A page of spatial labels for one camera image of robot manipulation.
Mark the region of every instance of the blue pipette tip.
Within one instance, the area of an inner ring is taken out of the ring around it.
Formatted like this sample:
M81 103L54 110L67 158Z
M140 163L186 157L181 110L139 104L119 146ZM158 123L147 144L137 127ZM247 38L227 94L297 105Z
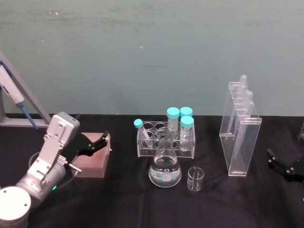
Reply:
M32 119L32 117L30 117L28 110L25 108L25 106L20 106L19 107L22 112L24 113L24 115L28 118L28 120L31 122L31 124L33 125L33 127L37 130L37 132L39 132L39 129L37 127L37 125L35 124L34 120Z

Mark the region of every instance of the pipette stand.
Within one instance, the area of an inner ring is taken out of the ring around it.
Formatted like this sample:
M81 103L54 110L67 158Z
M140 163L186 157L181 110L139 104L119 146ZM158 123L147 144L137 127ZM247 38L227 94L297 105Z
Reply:
M168 122L155 122L155 121L143 121L143 126L146 129L149 135L149 141L152 142L152 147L148 147L146 144L146 139L142 136L142 134L137 131L137 156L151 156L155 155L158 146L158 139L155 135L156 131L161 127L167 127ZM178 131L176 133L176 137L173 139L173 147L177 157L180 158L194 158L194 150L195 150L195 130L193 127L193 141L191 143L192 147L190 150L183 151L180 149L180 124Z
M29 86L21 78L15 67L9 62L3 53L0 52L0 62L6 69L9 69L11 78L13 79L15 85L20 90L20 92L28 99L28 101L33 105L36 111L40 114L42 119L34 119L34 122L38 127L48 127L51 117L46 112L44 107L41 105L39 100L36 98L34 93L31 91ZM5 114L2 91L0 91L0 126L7 127L32 127L32 124L28 119L22 118L8 118Z
M219 137L229 176L246 176L262 123L247 77L230 82Z

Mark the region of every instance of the cable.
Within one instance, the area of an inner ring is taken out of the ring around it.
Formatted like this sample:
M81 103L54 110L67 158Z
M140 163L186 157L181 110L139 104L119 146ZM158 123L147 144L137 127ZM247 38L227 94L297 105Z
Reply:
M37 154L39 154L40 152L37 152L37 153L34 153L32 156L31 156L31 158L29 159L29 163L28 163L28 168L30 168L30 166L32 165L32 160L33 160L33 158L35 157L35 155L37 155Z
M64 187L64 186L66 186L66 185L67 185L68 183L70 183L77 175L78 175L78 171L76 171L76 172L74 173L74 176L73 176L72 178L70 178L68 181L66 181L65 183L63 183L63 184L60 185L59 187L57 187L57 190L60 189L60 188L62 188L62 187Z

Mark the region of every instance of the erlenmeyer flask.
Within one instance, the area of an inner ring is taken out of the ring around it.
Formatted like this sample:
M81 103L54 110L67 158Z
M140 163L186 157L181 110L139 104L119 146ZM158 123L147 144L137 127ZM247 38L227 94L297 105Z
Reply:
M149 178L153 184L168 188L181 179L181 168L173 147L175 132L170 127L157 130L158 147L149 169Z

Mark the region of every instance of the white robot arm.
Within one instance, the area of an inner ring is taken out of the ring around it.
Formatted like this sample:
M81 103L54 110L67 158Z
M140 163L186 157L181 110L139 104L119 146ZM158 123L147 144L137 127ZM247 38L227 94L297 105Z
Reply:
M0 190L0 228L25 228L31 208L37 207L65 176L68 163L61 151L74 138L79 121L64 112L52 117L44 144L27 174L16 184ZM76 172L77 167L69 164Z

